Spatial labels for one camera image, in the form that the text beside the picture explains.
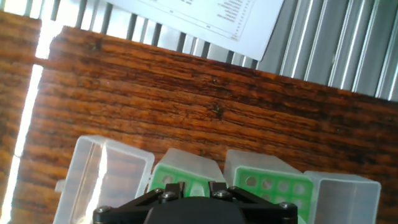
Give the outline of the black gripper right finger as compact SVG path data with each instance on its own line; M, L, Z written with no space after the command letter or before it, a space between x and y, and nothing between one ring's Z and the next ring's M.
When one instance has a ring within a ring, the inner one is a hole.
M222 200L237 208L227 208L228 216L242 218L241 223L297 224L298 208L289 202L271 203L237 186L227 187L225 182L209 181L210 198Z

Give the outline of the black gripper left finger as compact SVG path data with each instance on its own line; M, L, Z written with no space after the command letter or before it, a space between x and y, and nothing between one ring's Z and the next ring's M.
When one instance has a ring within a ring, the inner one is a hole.
M184 198L185 183L166 184L131 200L120 207L103 205L93 212L95 224L144 223L150 210L157 205Z

